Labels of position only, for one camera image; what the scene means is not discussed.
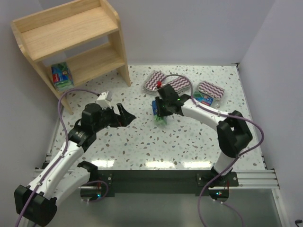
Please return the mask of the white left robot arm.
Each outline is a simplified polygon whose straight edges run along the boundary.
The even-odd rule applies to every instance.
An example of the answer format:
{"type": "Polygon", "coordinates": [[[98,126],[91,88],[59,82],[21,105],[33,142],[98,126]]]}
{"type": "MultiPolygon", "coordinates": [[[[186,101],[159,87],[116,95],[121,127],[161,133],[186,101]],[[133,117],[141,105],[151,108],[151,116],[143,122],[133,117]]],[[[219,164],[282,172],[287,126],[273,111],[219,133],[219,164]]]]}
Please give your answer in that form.
{"type": "Polygon", "coordinates": [[[96,103],[85,106],[56,158],[35,180],[27,186],[19,185],[14,191],[18,219],[27,218],[41,227],[51,222],[59,199],[53,195],[55,189],[75,161],[94,143],[97,133],[107,127],[126,127],[136,119],[121,103],[117,108],[119,113],[115,113],[111,106],[105,108],[96,103]]]}

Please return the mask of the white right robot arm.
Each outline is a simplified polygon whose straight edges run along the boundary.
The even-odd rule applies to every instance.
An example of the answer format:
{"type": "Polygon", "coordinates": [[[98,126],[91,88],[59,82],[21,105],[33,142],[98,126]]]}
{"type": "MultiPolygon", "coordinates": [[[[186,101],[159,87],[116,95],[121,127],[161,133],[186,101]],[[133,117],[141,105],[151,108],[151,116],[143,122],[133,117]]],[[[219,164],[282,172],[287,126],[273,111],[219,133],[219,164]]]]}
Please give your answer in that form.
{"type": "Polygon", "coordinates": [[[155,103],[159,117],[178,114],[204,123],[217,132],[221,153],[212,172],[214,176],[228,174],[232,169],[232,162],[253,139],[242,114],[238,111],[220,113],[211,107],[202,106],[187,94],[179,96],[168,84],[159,88],[158,93],[155,103]]]}

